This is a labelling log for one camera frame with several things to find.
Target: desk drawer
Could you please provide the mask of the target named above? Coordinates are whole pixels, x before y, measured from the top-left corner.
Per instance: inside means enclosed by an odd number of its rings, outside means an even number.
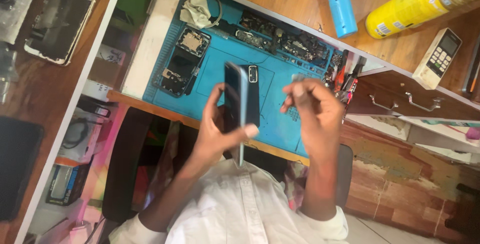
[[[409,102],[409,96],[406,93],[411,94],[411,102],[418,106]],[[375,106],[370,95],[374,96],[376,104],[390,110]],[[392,70],[360,77],[350,108],[349,113],[363,111],[369,114],[393,114],[396,112],[411,117],[480,120],[480,111],[474,107],[437,90],[426,90],[412,78]]]

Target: person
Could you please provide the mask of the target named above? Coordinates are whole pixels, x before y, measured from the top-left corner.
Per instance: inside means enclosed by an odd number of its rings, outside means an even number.
[[[215,124],[224,90],[217,84],[203,110],[193,151],[165,191],[110,236],[116,243],[346,243],[348,226],[335,205],[337,154],[344,107],[320,80],[283,88],[285,113],[296,106],[310,166],[301,207],[289,208],[269,173],[223,152],[259,132],[254,124],[223,134]]]

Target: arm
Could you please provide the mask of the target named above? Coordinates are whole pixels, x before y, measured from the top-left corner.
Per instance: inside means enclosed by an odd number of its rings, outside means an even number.
[[[301,119],[301,137],[310,168],[301,211],[315,220],[330,220],[337,213],[337,153],[344,107],[320,80],[305,79],[284,88],[281,112],[295,105]]]
[[[139,214],[141,223],[148,229],[166,232],[185,196],[195,182],[219,161],[223,152],[257,135],[258,129],[254,124],[246,125],[244,128],[238,128],[227,134],[220,132],[216,122],[222,117],[217,103],[224,88],[223,83],[217,84],[213,88],[203,109],[197,141],[185,165],[165,191]]]

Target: wooden surface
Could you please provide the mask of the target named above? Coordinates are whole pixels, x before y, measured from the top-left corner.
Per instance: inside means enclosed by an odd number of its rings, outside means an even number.
[[[167,110],[165,108],[153,105],[151,103],[145,102],[143,100],[139,100],[127,95],[124,95],[120,92],[110,90],[106,97],[109,99],[111,102],[119,102],[122,104],[126,104],[128,106],[141,109],[145,112],[149,112],[151,114],[161,116],[166,119],[170,119],[172,121],[180,121],[184,125],[199,129],[200,128],[200,121],[197,119],[189,118],[187,116],[181,115],[179,113]],[[305,158],[303,156],[285,151],[283,149],[279,149],[277,147],[268,145],[266,143],[261,143],[255,140],[249,140],[247,143],[245,143],[249,147],[256,148],[258,150],[270,153],[275,156],[279,156],[281,158],[291,160],[291,161],[296,161],[299,163],[302,163],[303,165],[309,166],[310,161],[308,158]]]
[[[328,0],[248,1],[337,38]],[[480,10],[459,18],[458,16],[464,11],[478,7],[479,3],[426,22],[415,29],[408,29],[382,40],[376,40],[366,32],[365,19],[371,11],[387,1],[389,0],[351,0],[358,32],[340,41],[413,73],[438,31],[450,27],[464,42],[459,51],[463,56],[457,56],[453,60],[452,67],[448,69],[440,85],[463,95],[460,89],[470,63],[472,43],[480,33],[480,24],[475,21],[480,15]]]
[[[96,0],[67,67],[48,63],[23,50],[34,19],[43,8],[43,0],[33,0],[30,5],[14,46],[18,52],[16,69],[19,81],[12,84],[7,102],[0,105],[0,115],[40,124],[45,131],[18,216],[11,222],[0,222],[0,243],[15,241],[108,3],[109,0]]]
[[[412,101],[420,106],[430,108],[433,99],[441,98],[440,108],[427,112],[409,104],[405,92],[412,94]],[[412,78],[408,78],[393,70],[362,76],[358,79],[357,89],[348,112],[359,114],[375,114],[380,107],[372,104],[369,95],[375,96],[375,102],[385,107],[391,107],[393,102],[398,107],[393,111],[404,116],[424,118],[445,118],[455,120],[479,120],[480,111],[458,101],[437,90],[426,90]]]
[[[464,204],[457,184],[480,188],[479,171],[348,120],[340,143],[354,155],[346,213],[447,243],[469,243],[445,220]]]

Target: metal handle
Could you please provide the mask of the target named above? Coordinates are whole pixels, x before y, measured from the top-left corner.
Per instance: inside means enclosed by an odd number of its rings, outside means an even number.
[[[386,110],[391,111],[391,110],[393,110],[393,109],[395,109],[395,108],[398,107],[398,104],[397,104],[395,101],[393,102],[393,106],[392,106],[391,108],[385,107],[385,106],[383,106],[383,105],[380,105],[380,104],[378,104],[378,103],[375,103],[375,96],[374,96],[374,95],[369,95],[369,96],[370,96],[370,98],[371,98],[371,102],[373,103],[373,105],[379,106],[379,107],[381,107],[381,108],[383,108],[383,109],[386,109]]]
[[[431,112],[431,111],[433,111],[433,110],[435,110],[435,109],[440,108],[440,102],[442,101],[441,98],[435,98],[435,99],[433,99],[433,105],[432,105],[432,106],[430,107],[430,109],[429,109],[429,108],[425,108],[425,107],[422,107],[422,106],[420,106],[420,105],[418,105],[418,104],[413,103],[413,101],[412,101],[412,94],[410,94],[410,93],[408,93],[408,92],[405,92],[405,94],[408,96],[408,102],[409,102],[411,105],[413,105],[413,106],[415,106],[415,107],[418,107],[418,108],[420,108],[420,109],[422,109],[422,110],[425,110],[425,111],[427,111],[427,112]]]

